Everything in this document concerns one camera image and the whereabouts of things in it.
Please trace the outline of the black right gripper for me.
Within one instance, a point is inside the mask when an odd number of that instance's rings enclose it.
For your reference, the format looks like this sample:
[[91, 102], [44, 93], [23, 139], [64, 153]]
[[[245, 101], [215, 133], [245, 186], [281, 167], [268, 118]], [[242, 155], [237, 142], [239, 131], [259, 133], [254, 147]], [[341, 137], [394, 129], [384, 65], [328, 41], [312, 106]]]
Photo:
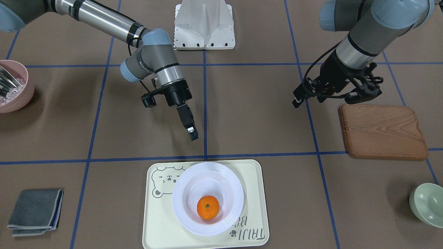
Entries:
[[192, 98], [189, 86], [186, 80], [176, 81], [170, 84], [166, 84], [144, 94], [141, 97], [142, 103], [146, 108], [156, 106], [154, 96], [163, 95], [166, 99], [168, 106], [176, 105], [180, 121], [183, 127], [187, 130], [191, 141], [198, 139], [198, 131], [195, 127], [192, 111], [190, 107], [185, 104], [187, 100]]

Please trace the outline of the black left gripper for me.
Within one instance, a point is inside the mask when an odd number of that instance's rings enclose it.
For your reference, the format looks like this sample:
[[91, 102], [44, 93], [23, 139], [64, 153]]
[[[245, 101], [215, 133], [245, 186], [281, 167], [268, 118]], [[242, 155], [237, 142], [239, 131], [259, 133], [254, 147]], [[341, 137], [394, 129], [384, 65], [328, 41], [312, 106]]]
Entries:
[[309, 98], [316, 97], [320, 103], [327, 98], [344, 99], [347, 104], [358, 104], [377, 98], [382, 94], [382, 77], [375, 77], [372, 71], [375, 62], [362, 69], [345, 66], [333, 52], [320, 67], [320, 74], [314, 80], [305, 77], [293, 91], [292, 105], [299, 108]]

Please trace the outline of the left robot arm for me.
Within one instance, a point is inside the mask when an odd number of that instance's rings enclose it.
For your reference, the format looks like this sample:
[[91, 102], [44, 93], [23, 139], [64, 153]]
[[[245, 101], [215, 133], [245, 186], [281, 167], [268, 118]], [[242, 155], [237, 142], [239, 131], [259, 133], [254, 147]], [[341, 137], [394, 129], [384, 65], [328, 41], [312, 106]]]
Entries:
[[304, 74], [293, 91], [295, 108], [316, 97], [344, 99], [347, 104], [370, 101], [382, 94], [382, 77], [373, 61], [396, 38], [421, 26], [442, 7], [441, 0], [329, 0], [322, 6], [323, 30], [346, 31], [342, 41], [324, 53], [326, 60], [315, 79]]

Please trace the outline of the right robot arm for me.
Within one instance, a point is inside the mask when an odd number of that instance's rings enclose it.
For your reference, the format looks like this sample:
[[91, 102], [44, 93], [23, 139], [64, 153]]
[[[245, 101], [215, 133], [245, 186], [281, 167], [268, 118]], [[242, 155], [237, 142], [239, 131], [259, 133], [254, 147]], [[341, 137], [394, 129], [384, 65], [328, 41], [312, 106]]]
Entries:
[[192, 94], [165, 30], [149, 30], [95, 0], [2, 0], [1, 30], [21, 30], [49, 12], [68, 15], [136, 48], [120, 65], [122, 76], [129, 82], [139, 82], [155, 74], [152, 80], [155, 89], [142, 96], [143, 104], [147, 108], [156, 106], [155, 96], [163, 95], [169, 106], [176, 106], [190, 139], [198, 139], [193, 114], [186, 104]]

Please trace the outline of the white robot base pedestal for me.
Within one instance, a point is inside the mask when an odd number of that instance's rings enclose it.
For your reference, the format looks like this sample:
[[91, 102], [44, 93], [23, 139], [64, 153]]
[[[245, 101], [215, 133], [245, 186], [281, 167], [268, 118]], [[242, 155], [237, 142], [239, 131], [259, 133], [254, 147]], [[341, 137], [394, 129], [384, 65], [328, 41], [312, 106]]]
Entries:
[[224, 0], [184, 0], [175, 6], [174, 48], [234, 49], [232, 6]]

